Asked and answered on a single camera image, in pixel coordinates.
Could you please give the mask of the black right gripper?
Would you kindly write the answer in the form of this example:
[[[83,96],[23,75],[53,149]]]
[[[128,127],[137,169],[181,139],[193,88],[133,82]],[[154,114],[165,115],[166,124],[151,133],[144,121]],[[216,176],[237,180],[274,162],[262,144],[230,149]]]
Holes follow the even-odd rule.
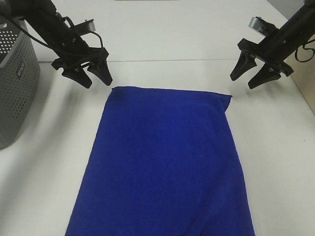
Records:
[[[237,46],[241,53],[230,74],[232,81],[236,81],[244,73],[256,67],[256,58],[265,62],[265,64],[248,82],[250,89],[278,80],[281,77],[280,73],[286,76],[293,73],[293,69],[284,62],[293,53],[293,41],[286,38],[279,29],[271,32],[259,43],[243,38]]]

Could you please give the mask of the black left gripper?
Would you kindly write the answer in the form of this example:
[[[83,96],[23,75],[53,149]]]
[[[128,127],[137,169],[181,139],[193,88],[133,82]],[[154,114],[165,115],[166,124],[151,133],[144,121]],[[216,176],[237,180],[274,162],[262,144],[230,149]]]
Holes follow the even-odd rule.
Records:
[[[105,85],[111,85],[113,79],[107,65],[109,53],[104,48],[103,40],[99,34],[93,31],[85,31],[85,34],[93,34],[100,41],[100,47],[90,47],[82,38],[74,38],[72,43],[66,45],[65,49],[56,49],[59,58],[52,62],[55,70],[63,68],[62,75],[69,78],[81,86],[89,89],[92,85],[83,68],[88,67],[88,71],[96,75]]]

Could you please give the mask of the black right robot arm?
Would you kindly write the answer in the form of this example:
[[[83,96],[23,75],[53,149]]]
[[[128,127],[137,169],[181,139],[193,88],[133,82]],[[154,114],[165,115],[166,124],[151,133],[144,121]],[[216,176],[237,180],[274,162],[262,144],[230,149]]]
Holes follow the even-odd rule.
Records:
[[[315,55],[314,48],[306,47],[314,42],[311,40],[315,34],[315,2],[313,0],[305,0],[303,6],[281,28],[277,28],[260,17],[253,17],[249,27],[262,34],[264,38],[258,44],[244,38],[237,44],[241,53],[230,78],[235,81],[256,67],[255,59],[263,61],[263,67],[248,82],[250,89],[278,80],[281,74],[290,76],[293,69],[285,63],[285,59],[291,54],[294,54],[298,62],[309,62],[311,59],[298,58],[300,47],[303,50],[312,51],[312,56]]]

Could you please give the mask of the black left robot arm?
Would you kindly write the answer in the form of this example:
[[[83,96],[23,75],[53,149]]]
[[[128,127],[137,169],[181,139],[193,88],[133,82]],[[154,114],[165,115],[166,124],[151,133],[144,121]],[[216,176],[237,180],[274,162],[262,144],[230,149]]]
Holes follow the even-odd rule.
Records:
[[[11,22],[16,28],[42,46],[53,50],[58,58],[51,66],[63,69],[62,75],[85,88],[92,81],[87,72],[105,85],[113,79],[107,65],[108,51],[103,45],[90,47],[83,35],[97,35],[93,20],[75,25],[68,16],[57,12],[50,0],[2,0],[0,22]]]

